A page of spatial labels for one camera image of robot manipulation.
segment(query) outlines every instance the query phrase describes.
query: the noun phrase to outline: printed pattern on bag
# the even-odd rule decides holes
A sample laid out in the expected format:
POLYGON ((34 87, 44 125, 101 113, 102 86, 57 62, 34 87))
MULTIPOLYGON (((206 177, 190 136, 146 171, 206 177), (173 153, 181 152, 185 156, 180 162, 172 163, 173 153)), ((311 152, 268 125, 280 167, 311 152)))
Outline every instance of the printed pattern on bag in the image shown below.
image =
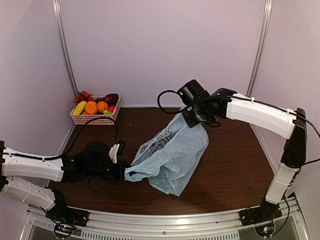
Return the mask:
POLYGON ((139 165, 143 161, 147 160, 149 157, 151 157, 156 151, 159 151, 163 149, 166 144, 177 134, 177 132, 172 133, 169 128, 162 131, 162 134, 159 135, 156 139, 157 142, 152 143, 151 145, 145 145, 141 148, 140 153, 144 153, 140 158, 138 158, 132 166, 139 165))

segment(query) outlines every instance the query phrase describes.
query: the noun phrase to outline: white wall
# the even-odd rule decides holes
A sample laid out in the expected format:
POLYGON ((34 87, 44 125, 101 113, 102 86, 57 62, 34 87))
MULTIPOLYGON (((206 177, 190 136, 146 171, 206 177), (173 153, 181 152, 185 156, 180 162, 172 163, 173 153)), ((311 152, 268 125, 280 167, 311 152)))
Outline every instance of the white wall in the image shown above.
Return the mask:
MULTIPOLYGON (((0 1, 0 140, 55 155, 71 130, 73 94, 52 1, 0 1)), ((0 238, 18 237, 27 204, 0 195, 0 238)))
MULTIPOLYGON (((80 91, 116 92, 123 105, 157 105, 157 95, 197 79, 209 92, 246 93, 264 0, 64 0, 61 12, 80 91)), ((181 106, 167 96, 166 106, 181 106)))
MULTIPOLYGON (((320 1, 273 1, 266 49, 253 96, 281 107, 305 109, 320 129, 320 1)), ((308 127, 307 159, 320 157, 320 140, 308 127)), ((281 160, 285 140, 260 130, 273 166, 281 160)), ((293 190, 311 239, 320 236, 320 162, 306 165, 293 190)))

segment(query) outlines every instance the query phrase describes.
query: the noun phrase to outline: green fruit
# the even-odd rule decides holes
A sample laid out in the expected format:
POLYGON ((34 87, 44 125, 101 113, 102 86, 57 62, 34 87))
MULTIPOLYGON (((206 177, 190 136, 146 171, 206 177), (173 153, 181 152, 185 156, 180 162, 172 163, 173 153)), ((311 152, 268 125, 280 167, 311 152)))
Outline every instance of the green fruit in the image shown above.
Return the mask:
POLYGON ((104 110, 103 115, 112 115, 112 111, 104 110))

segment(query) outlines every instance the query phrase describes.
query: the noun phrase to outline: orange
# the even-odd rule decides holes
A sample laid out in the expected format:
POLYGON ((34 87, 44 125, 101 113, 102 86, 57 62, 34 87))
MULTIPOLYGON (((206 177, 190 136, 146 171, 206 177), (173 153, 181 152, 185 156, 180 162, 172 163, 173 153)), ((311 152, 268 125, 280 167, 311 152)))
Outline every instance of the orange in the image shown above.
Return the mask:
POLYGON ((109 106, 105 101, 98 102, 98 111, 103 114, 104 110, 108 110, 109 106))
POLYGON ((88 101, 84 107, 88 115, 95 115, 98 112, 98 104, 95 101, 88 101))

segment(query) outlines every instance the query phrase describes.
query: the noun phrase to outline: zip tie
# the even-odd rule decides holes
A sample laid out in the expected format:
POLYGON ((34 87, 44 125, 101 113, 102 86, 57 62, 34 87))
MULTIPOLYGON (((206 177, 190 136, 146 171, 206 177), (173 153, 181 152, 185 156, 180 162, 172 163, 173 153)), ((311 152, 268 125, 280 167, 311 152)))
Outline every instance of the zip tie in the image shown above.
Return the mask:
POLYGON ((30 191, 29 191, 29 194, 22 200, 22 202, 25 202, 25 200, 27 199, 27 198, 29 198, 30 197, 30 195, 31 195, 31 193, 32 193, 32 183, 31 182, 29 182, 29 184, 30 184, 30 191))

